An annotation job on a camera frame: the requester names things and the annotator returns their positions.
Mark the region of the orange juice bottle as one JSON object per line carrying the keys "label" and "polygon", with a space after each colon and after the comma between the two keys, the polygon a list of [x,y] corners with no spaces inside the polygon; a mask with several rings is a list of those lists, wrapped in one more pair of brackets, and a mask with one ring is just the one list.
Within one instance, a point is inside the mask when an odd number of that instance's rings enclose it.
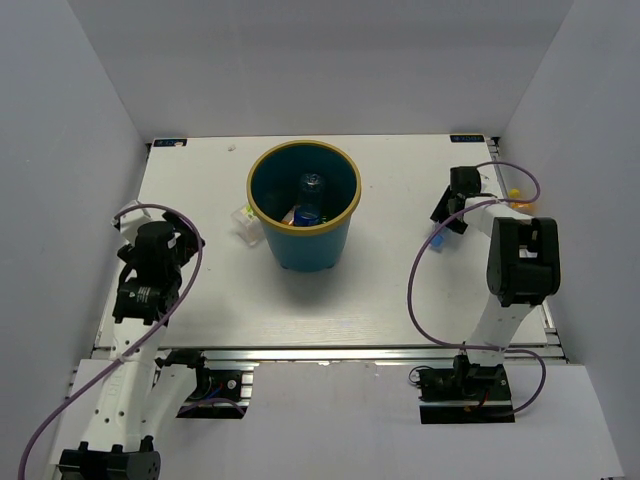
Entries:
{"label": "orange juice bottle", "polygon": [[282,218],[281,223],[284,225],[293,226],[295,221],[295,210],[296,207],[293,206]]}

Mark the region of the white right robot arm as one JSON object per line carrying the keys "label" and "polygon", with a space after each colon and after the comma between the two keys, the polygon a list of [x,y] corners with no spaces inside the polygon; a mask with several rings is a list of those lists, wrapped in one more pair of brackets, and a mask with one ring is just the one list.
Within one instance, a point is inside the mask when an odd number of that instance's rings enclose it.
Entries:
{"label": "white right robot arm", "polygon": [[486,373],[503,363],[522,321],[558,291],[558,227],[552,218],[519,212],[509,201],[485,192],[474,166],[450,170],[449,185],[431,219],[456,234],[473,228],[489,239],[486,282],[490,295],[465,341],[468,364],[451,374],[453,390],[472,399],[486,389]]}

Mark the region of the small clear blue label bottle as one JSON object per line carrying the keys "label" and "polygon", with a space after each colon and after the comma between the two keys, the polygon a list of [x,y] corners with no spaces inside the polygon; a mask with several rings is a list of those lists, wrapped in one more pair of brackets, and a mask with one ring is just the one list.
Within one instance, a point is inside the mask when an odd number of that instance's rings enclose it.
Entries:
{"label": "small clear blue label bottle", "polygon": [[301,176],[293,219],[296,227],[311,227],[320,223],[324,191],[325,180],[321,175],[305,173]]}

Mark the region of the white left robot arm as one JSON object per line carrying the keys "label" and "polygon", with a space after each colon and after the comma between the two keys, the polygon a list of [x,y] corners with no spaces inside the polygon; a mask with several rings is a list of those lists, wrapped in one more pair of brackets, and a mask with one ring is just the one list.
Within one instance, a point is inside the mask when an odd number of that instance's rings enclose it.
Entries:
{"label": "white left robot arm", "polygon": [[204,241],[179,212],[164,207],[161,219],[153,220],[148,208],[133,205],[116,217],[126,243],[117,253],[124,266],[112,312],[110,364],[95,381],[100,393],[79,445],[60,455],[64,479],[158,478],[163,424],[187,397],[202,398],[211,387],[198,354],[156,358],[170,317],[193,286],[181,270],[202,260]]}

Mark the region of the teal bin with yellow rim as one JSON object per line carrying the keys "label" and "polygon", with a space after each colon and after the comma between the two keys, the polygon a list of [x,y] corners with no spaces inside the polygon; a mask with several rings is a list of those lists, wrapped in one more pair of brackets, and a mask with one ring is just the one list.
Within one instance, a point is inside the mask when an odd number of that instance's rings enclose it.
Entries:
{"label": "teal bin with yellow rim", "polygon": [[[296,205],[299,181],[305,173],[319,174],[325,180],[320,223],[284,225],[281,220]],[[246,189],[249,205],[281,267],[316,272],[339,261],[362,194],[360,172],[345,152],[315,140],[277,145],[252,166]]]}

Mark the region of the blue sticker right corner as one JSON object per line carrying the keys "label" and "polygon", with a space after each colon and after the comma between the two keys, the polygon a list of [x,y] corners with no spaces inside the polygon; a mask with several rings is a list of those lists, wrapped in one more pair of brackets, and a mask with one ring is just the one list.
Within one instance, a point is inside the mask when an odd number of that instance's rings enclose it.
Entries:
{"label": "blue sticker right corner", "polygon": [[481,134],[450,134],[452,143],[484,143],[485,138]]}

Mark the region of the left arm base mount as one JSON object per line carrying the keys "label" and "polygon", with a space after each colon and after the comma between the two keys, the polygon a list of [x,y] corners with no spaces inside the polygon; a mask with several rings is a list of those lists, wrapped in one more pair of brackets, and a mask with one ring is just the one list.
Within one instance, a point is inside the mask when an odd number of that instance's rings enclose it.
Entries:
{"label": "left arm base mount", "polygon": [[195,389],[180,408],[178,418],[240,420],[245,416],[247,406],[241,405],[242,370],[210,366],[204,352],[195,349],[170,350],[155,363],[159,369],[184,365],[195,375]]}

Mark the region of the blue sticker left corner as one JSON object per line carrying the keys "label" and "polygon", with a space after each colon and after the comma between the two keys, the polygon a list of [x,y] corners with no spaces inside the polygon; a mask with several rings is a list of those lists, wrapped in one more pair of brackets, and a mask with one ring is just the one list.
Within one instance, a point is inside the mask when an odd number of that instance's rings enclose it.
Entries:
{"label": "blue sticker left corner", "polygon": [[174,147],[184,147],[187,145],[186,139],[155,139],[152,146],[154,148],[174,148]]}

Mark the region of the large blue label water bottle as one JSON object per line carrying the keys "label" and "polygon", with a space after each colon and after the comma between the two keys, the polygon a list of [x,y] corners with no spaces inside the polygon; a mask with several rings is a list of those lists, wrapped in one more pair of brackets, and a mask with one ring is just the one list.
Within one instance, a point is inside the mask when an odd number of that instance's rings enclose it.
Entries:
{"label": "large blue label water bottle", "polygon": [[451,236],[451,230],[445,226],[439,229],[440,224],[438,222],[434,222],[432,225],[433,239],[429,244],[429,249],[441,253],[445,247],[449,243],[449,238]]}

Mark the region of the clear apple juice bottle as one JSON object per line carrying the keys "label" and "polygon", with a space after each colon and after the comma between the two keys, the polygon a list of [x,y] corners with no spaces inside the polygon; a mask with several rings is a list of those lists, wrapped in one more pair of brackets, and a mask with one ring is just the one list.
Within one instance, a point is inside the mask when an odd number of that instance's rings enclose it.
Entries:
{"label": "clear apple juice bottle", "polygon": [[253,247],[264,239],[261,222],[249,204],[231,214],[235,234],[248,246]]}

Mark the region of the yellow cap bottle off table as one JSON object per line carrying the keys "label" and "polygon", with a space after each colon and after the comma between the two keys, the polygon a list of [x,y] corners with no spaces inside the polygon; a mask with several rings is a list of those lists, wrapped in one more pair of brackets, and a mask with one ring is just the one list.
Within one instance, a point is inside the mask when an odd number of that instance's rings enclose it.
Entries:
{"label": "yellow cap bottle off table", "polygon": [[527,214],[533,214],[535,212],[535,202],[526,202],[527,196],[519,189],[511,189],[508,192],[507,198],[510,199],[510,202],[508,203],[510,208]]}

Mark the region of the aluminium front rail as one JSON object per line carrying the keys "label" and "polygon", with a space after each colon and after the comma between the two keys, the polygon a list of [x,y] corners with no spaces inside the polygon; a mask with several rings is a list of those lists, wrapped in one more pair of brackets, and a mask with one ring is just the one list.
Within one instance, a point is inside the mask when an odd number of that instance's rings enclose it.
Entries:
{"label": "aluminium front rail", "polygon": [[328,348],[328,349],[209,349],[212,361],[341,361],[341,360],[445,360],[456,349],[442,348]]}

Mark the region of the blue sticker corner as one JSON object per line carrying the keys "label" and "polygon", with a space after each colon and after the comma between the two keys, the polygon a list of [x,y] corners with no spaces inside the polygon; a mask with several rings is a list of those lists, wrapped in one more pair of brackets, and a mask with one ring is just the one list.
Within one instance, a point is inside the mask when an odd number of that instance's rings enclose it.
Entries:
{"label": "blue sticker corner", "polygon": [[152,146],[154,148],[174,148],[174,147],[184,147],[187,145],[186,139],[155,139]]}
{"label": "blue sticker corner", "polygon": [[481,134],[450,134],[452,143],[484,143],[485,138]]}

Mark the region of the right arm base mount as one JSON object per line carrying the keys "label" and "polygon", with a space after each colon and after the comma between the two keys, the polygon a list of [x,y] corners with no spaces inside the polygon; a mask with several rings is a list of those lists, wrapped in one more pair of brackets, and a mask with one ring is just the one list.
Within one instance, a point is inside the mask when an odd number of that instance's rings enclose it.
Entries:
{"label": "right arm base mount", "polygon": [[423,425],[514,423],[511,390],[503,365],[415,367],[408,381],[419,390]]}

